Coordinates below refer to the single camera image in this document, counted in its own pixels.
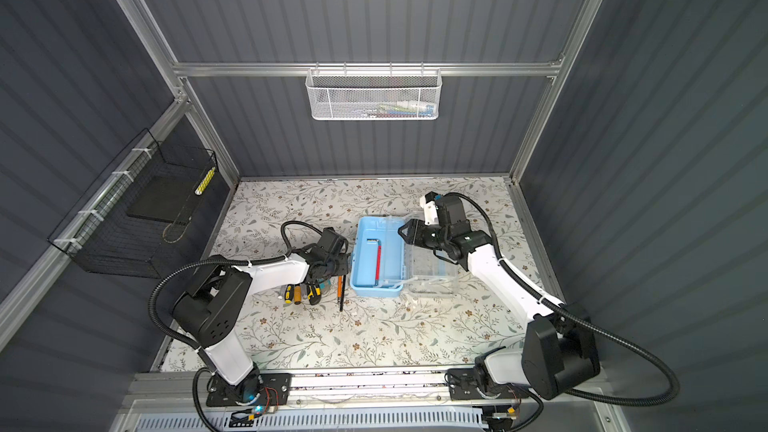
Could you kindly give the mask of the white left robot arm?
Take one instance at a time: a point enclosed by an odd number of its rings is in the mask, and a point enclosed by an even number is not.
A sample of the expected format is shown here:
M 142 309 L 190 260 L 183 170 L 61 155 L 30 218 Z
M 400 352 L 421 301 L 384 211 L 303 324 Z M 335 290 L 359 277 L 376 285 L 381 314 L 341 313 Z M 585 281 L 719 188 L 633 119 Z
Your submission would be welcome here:
M 193 275 L 171 309 L 171 317 L 190 335 L 192 348 L 215 376 L 230 387 L 258 380 L 257 366 L 235 332 L 246 299 L 283 287 L 285 299 L 322 299 L 320 284 L 348 272 L 348 240 L 331 227 L 317 242 L 291 248 L 276 258 L 229 260 L 220 255 L 192 267 Z

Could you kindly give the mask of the blue plastic tool box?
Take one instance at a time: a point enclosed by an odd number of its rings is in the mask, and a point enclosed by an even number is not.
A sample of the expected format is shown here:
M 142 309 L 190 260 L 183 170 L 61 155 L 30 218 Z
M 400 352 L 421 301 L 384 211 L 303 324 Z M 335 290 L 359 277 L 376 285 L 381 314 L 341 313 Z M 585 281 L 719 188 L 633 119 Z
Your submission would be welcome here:
M 414 214 L 406 216 L 364 216 L 358 222 L 351 258 L 350 286 L 361 297 L 396 298 L 402 292 L 427 298 L 447 298 L 458 291 L 459 267 L 441 260 L 425 248 L 408 246 L 398 228 Z M 374 287 L 376 246 L 383 246 L 379 286 Z

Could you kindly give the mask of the yellow marker in basket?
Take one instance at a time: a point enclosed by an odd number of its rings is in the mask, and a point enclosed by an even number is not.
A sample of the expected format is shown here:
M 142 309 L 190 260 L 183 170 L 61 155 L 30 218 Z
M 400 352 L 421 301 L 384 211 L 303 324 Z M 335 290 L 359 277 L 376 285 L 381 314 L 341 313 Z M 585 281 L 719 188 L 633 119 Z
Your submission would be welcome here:
M 195 193 L 196 196 L 201 196 L 205 192 L 206 188 L 208 187 L 208 185 L 211 183 L 212 179 L 214 178 L 214 176 L 216 174 L 216 170 L 217 170 L 217 168 L 215 166 L 213 166 L 202 177 L 202 179 L 200 180 L 200 182 L 198 183 L 198 185 L 196 186 L 196 188 L 194 190 L 194 193 Z

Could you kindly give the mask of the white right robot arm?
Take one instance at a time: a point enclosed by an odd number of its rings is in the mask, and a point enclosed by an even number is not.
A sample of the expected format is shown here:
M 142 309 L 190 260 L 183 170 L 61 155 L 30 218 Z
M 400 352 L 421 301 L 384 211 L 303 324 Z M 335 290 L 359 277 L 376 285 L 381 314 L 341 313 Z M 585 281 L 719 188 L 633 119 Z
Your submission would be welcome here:
M 398 234 L 480 279 L 526 327 L 521 353 L 499 347 L 476 358 L 478 390 L 486 394 L 494 385 L 528 385 L 539 397 L 552 399 L 596 377 L 600 362 L 593 333 L 548 306 L 564 303 L 504 257 L 491 223 L 487 231 L 472 228 L 464 202 L 478 206 L 460 193 L 430 192 L 419 201 L 424 217 L 408 220 Z

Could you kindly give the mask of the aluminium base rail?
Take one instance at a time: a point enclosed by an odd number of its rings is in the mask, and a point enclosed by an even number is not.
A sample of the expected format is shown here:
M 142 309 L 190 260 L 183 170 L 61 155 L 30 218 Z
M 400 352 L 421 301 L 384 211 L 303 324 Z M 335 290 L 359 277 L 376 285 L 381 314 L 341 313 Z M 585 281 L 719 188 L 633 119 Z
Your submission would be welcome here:
M 486 431 L 492 419 L 531 431 L 626 431 L 615 406 L 562 395 L 541 413 L 529 396 L 503 387 L 482 395 L 458 386 L 455 366 L 293 369 L 268 413 L 253 407 L 195 412 L 190 372 L 135 376 L 114 431 Z

